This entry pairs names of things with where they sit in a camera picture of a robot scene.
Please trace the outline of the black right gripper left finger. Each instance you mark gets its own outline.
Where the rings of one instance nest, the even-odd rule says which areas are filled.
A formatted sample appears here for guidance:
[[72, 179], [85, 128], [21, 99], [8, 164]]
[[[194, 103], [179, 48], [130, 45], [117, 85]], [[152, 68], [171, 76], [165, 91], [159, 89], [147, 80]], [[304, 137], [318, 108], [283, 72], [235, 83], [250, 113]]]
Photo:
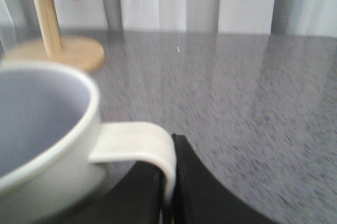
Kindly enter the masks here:
[[103, 198], [50, 223], [159, 223], [162, 177], [154, 165], [136, 162]]

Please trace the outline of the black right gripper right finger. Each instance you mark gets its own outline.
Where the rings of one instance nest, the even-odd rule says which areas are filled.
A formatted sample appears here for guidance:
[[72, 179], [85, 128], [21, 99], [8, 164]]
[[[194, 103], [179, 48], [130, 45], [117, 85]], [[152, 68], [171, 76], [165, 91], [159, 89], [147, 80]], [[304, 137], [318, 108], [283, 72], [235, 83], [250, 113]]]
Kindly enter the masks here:
[[175, 223], [276, 223], [225, 188], [184, 135], [172, 135], [177, 157]]

